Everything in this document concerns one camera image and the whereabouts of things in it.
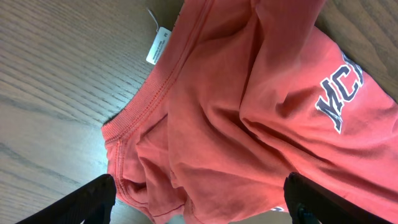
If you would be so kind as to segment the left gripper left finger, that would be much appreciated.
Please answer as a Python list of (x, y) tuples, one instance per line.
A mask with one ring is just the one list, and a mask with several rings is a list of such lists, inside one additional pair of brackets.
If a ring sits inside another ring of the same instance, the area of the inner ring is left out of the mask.
[(115, 201), (115, 181), (103, 174), (17, 224), (109, 224)]

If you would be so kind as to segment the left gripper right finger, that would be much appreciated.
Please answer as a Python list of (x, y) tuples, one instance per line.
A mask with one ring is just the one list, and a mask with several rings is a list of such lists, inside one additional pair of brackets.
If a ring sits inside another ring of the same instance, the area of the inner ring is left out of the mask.
[(284, 198), (293, 224), (389, 223), (297, 172), (285, 179)]

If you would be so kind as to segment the red orange t-shirt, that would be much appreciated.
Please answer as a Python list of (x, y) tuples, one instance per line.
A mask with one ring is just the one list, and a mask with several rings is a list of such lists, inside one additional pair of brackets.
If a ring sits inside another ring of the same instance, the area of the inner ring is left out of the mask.
[(117, 196), (153, 222), (284, 212), (298, 172), (397, 222), (397, 103), (322, 31), (323, 1), (185, 1), (102, 128)]

